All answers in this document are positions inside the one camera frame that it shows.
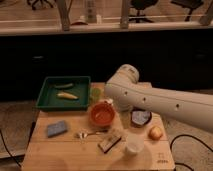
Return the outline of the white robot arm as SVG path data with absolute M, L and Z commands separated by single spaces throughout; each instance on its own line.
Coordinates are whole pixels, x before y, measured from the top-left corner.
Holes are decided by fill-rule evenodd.
M 133 106 L 213 133 L 213 95 L 144 87 L 138 70 L 129 64 L 117 69 L 104 92 L 120 111 Z

